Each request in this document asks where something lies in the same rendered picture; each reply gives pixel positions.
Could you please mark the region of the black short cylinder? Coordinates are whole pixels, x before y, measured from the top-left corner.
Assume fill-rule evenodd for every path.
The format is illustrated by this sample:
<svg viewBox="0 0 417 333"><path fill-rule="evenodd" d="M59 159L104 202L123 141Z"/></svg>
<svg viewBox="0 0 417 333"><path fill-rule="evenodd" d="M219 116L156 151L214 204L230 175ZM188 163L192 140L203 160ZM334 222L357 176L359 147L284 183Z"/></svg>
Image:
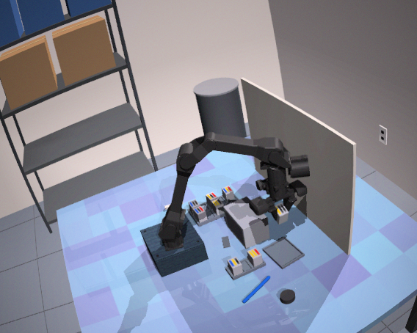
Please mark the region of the black short cylinder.
<svg viewBox="0 0 417 333"><path fill-rule="evenodd" d="M290 304L293 303L295 300L295 292L290 289L283 290L283 292L280 294L280 301L283 304Z"/></svg>

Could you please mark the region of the blue rod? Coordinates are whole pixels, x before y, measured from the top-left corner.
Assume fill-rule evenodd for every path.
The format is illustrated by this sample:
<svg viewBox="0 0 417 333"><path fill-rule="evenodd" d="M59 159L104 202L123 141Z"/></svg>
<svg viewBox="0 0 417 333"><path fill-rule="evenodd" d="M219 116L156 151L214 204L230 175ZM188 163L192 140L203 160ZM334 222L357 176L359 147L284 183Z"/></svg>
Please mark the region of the blue rod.
<svg viewBox="0 0 417 333"><path fill-rule="evenodd" d="M266 284L266 281L268 279L270 279L270 276L266 277L265 280L261 282L255 290L253 290L246 298L244 298L242 303L246 303L246 301L249 300L253 296L254 293L256 293L263 285Z"/></svg>

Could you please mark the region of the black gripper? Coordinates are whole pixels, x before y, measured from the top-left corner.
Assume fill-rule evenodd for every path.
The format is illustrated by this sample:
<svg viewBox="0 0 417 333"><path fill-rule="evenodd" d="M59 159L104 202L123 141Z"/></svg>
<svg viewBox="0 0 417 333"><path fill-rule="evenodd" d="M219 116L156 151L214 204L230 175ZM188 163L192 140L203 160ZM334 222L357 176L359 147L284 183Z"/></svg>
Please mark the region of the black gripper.
<svg viewBox="0 0 417 333"><path fill-rule="evenodd" d="M307 194L306 186L301 183L300 180L289 183L285 179L281 183L270 183L266 180L269 186L269 197L265 200L260 196L249 201L251 210L257 215L266 213L267 211L272 214L273 218L278 220L278 209L274 203L283 200L283 205L287 211L290 211L292 205L297 201L294 193L297 192L299 197ZM287 187L288 186L288 187Z"/></svg>

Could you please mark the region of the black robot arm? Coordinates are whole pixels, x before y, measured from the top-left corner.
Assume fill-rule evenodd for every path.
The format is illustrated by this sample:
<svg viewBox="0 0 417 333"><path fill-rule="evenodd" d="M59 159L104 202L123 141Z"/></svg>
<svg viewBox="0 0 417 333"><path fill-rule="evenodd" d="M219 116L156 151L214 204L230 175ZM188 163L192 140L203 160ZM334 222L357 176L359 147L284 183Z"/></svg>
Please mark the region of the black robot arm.
<svg viewBox="0 0 417 333"><path fill-rule="evenodd" d="M163 240L166 251L184 247L181 230L186 213L186 209L182 208L186 185L196 164L213 150L251 155L261 160L260 168L267 169L268 178L257 180L255 184L258 191L266 190L268 195L269 186L266 180L270 183L283 182L286 179L286 168L291 178L310 176L307 155L290 156L282 141L276 137L248 139L208 132L191 142L182 144L176 159L177 178L172 202L162 218L158 234Z"/></svg>

